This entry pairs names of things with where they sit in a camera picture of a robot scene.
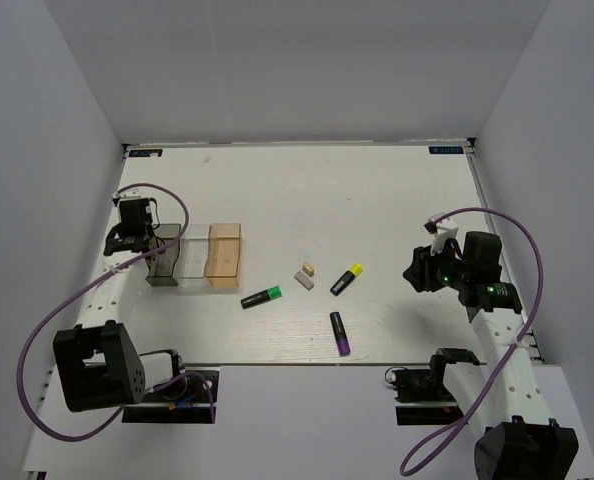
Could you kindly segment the yellow cap black highlighter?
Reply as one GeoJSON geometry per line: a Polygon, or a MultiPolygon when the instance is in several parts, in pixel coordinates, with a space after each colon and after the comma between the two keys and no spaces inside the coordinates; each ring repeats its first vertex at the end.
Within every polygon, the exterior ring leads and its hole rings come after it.
{"type": "Polygon", "coordinates": [[[331,286],[330,292],[339,296],[361,273],[363,266],[359,263],[351,265],[341,277],[331,286]]]}

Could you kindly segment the purple cap black highlighter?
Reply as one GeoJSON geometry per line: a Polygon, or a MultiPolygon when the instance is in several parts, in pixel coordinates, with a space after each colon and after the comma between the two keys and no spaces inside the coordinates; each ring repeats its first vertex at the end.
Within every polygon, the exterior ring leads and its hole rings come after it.
{"type": "Polygon", "coordinates": [[[350,355],[351,348],[340,313],[337,311],[331,312],[329,317],[339,355],[341,357],[350,355]]]}

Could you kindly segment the green cap black highlighter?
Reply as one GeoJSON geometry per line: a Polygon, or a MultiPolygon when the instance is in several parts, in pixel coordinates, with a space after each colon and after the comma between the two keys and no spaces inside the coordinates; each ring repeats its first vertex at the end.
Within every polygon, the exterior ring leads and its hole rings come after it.
{"type": "Polygon", "coordinates": [[[281,288],[279,286],[274,286],[241,299],[240,304],[243,309],[249,309],[281,297],[281,288]]]}

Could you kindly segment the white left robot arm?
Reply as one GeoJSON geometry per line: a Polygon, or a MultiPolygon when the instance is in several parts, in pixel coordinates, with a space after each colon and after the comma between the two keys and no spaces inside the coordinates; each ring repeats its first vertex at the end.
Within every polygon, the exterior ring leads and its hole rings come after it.
{"type": "Polygon", "coordinates": [[[70,330],[53,339],[66,405],[72,412],[140,403],[157,389],[176,399],[188,387],[181,357],[171,349],[139,354],[128,322],[137,294],[146,284],[150,260],[121,265],[157,246],[150,201],[136,190],[116,201],[119,223],[106,237],[103,271],[110,278],[94,288],[92,299],[70,330]]]}

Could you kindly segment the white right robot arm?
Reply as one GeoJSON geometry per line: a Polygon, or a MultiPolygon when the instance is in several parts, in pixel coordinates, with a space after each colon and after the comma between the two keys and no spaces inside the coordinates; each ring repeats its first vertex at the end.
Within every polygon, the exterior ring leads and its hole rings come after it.
{"type": "Polygon", "coordinates": [[[454,398],[478,439],[474,467],[480,479],[563,479],[579,451],[576,432],[559,425],[538,385],[519,335],[522,304],[501,278],[501,239],[469,232],[463,244],[438,236],[413,251],[403,277],[418,292],[451,288],[467,310],[487,366],[468,350],[441,349],[431,359],[428,385],[454,398]]]}

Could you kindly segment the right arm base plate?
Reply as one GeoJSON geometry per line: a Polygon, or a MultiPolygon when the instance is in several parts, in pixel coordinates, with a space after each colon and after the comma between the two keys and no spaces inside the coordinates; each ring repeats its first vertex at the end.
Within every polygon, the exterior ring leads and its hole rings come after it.
{"type": "Polygon", "coordinates": [[[463,418],[456,398],[444,385],[444,366],[392,367],[384,382],[394,391],[398,426],[447,426],[463,418]]]}

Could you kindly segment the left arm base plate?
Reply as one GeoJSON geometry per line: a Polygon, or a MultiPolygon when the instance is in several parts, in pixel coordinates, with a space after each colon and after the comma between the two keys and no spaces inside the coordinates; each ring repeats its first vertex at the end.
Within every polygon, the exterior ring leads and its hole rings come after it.
{"type": "MultiPolygon", "coordinates": [[[[214,411],[217,409],[220,369],[202,368],[197,372],[210,387],[214,411]]],[[[147,394],[137,405],[124,409],[124,424],[201,425],[213,424],[209,391],[195,376],[186,377],[166,390],[147,394]]]]}

